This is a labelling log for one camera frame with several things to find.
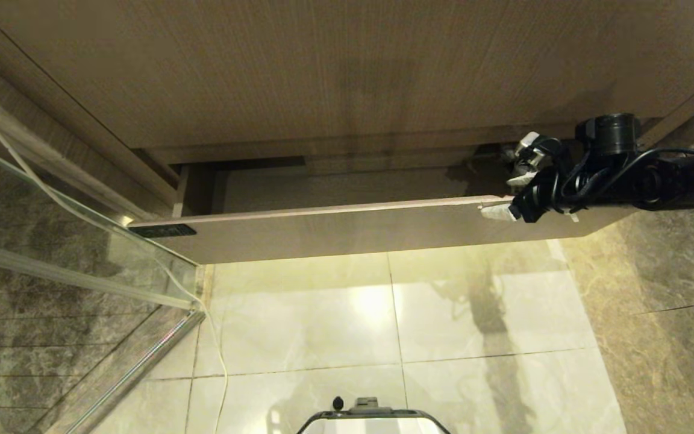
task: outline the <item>robotic arm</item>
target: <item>robotic arm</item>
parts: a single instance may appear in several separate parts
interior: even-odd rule
[[[639,134],[639,121],[630,113],[584,121],[575,129],[575,140],[583,146],[582,157],[575,162],[566,143],[529,133],[509,155],[516,178],[508,183],[524,187],[512,203],[498,206],[501,215],[534,223],[548,211],[575,214],[595,206],[649,211],[694,208],[694,150],[640,152]],[[494,208],[482,213],[500,215]]]

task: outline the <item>white floor tile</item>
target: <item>white floor tile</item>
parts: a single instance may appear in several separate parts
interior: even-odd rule
[[[389,253],[403,362],[594,348],[545,241]]]
[[[223,264],[215,275],[211,311],[224,318],[230,374],[400,361],[384,253]],[[208,330],[196,376],[220,374]]]
[[[408,406],[458,434],[625,434],[598,349],[404,365]]]
[[[205,434],[215,423],[220,379],[195,379],[189,434]],[[333,368],[294,373],[251,374],[229,378],[220,434],[295,434],[314,413],[331,409],[341,396],[352,407],[361,396],[375,396],[380,406],[405,407],[399,365]]]
[[[147,379],[185,379],[195,369],[195,352],[198,344],[198,328],[185,335],[165,357],[149,372]]]
[[[224,377],[194,379],[189,398],[187,434],[213,434],[221,406]]]
[[[140,382],[97,426],[93,434],[184,432],[191,380]]]

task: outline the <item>glass panel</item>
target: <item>glass panel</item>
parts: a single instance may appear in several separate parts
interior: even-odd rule
[[[0,268],[0,432],[44,432],[58,401],[157,307]]]
[[[138,291],[191,302],[170,282],[155,258],[194,294],[193,263],[63,197],[74,209],[114,233],[67,212],[21,171],[0,159],[0,249]]]

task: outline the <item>open drawer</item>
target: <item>open drawer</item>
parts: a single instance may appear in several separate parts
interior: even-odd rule
[[[510,201],[506,179],[491,159],[339,175],[309,175],[305,165],[185,165],[173,217],[130,228],[205,264],[583,236],[630,212],[484,219],[482,206]]]

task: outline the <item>white cable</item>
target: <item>white cable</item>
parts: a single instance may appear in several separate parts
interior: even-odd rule
[[[102,231],[106,231],[107,233],[110,233],[110,234],[124,234],[124,233],[118,233],[117,231],[113,231],[110,228],[108,228],[107,226],[104,226],[98,222],[95,222],[94,220],[92,220],[88,216],[86,216],[85,214],[82,214],[81,212],[78,212],[77,210],[72,208],[69,204],[67,204],[65,201],[63,201],[63,199],[60,198],[60,196],[56,195],[55,192],[53,192],[53,190],[50,189],[50,187],[47,187],[47,185],[42,181],[42,179],[39,178],[39,176],[36,175],[36,173],[33,170],[31,170],[31,166],[28,165],[27,162],[25,162],[25,160],[20,156],[19,153],[17,153],[16,150],[14,150],[11,143],[9,143],[9,141],[5,138],[5,136],[1,132],[0,132],[0,142],[7,149],[9,154],[14,158],[14,160],[17,162],[17,164],[20,165],[20,167],[23,169],[23,171],[25,171],[28,178],[30,178],[31,181],[35,182],[35,184],[38,185],[39,189],[41,189],[42,192],[46,193],[47,196],[49,196],[51,200],[55,201],[55,203],[57,203],[61,208],[65,209],[67,212],[74,215],[74,217],[77,217],[77,219],[83,220],[83,222],[87,222],[90,225],[93,225]],[[135,247],[141,249],[144,253],[148,253],[148,252],[146,252],[146,250],[143,249],[143,245],[140,245],[140,239],[133,239],[133,245],[135,245]],[[216,432],[218,432],[218,421],[219,421],[219,418],[221,417],[221,411],[224,409],[224,401],[226,401],[227,388],[228,388],[228,383],[229,383],[229,374],[227,371],[227,365],[226,365],[226,363],[224,363],[224,355],[222,354],[222,351],[221,351],[222,350],[222,346],[221,346],[222,342],[220,342],[220,340],[218,338],[218,333],[216,332],[216,323],[214,322],[213,316],[210,314],[210,311],[205,306],[205,303],[203,303],[202,300],[200,300],[195,295],[193,295],[189,291],[187,291],[187,289],[184,288],[184,285],[182,285],[181,282],[178,281],[178,278],[176,278],[176,276],[173,275],[173,273],[165,266],[165,264],[163,264],[160,261],[160,259],[157,259],[156,256],[154,256],[154,255],[152,255],[152,259],[165,272],[167,277],[171,280],[171,282],[173,282],[173,285],[175,285],[176,288],[178,288],[184,294],[187,294],[188,297],[194,299],[195,302],[197,302],[198,305],[200,305],[200,308],[203,310],[203,312],[205,313],[205,316],[207,316],[207,319],[210,323],[210,331],[211,331],[210,335],[212,335],[212,337],[213,337],[213,341],[214,341],[214,344],[216,346],[216,351],[218,352],[218,360],[221,363],[221,369],[224,372],[224,390],[221,393],[221,405],[218,409],[218,415],[216,415],[216,424],[214,426],[214,431],[213,431],[214,434],[216,434]]]

